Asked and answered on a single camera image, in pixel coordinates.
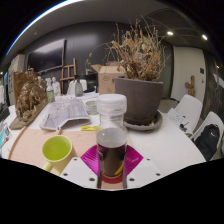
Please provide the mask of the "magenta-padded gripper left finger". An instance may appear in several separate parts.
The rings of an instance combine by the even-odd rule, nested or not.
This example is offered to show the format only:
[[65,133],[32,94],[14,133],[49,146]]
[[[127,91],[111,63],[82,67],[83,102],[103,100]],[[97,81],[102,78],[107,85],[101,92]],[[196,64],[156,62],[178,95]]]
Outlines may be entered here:
[[60,176],[81,187],[99,189],[101,174],[97,146],[92,146],[81,157],[73,157]]

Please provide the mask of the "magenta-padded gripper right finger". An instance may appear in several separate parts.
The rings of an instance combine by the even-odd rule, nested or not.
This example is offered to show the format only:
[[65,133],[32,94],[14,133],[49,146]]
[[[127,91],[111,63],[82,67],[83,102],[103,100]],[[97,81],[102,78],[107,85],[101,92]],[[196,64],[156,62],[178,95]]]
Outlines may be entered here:
[[163,177],[154,161],[143,157],[133,147],[127,146],[123,167],[123,188],[143,187]]

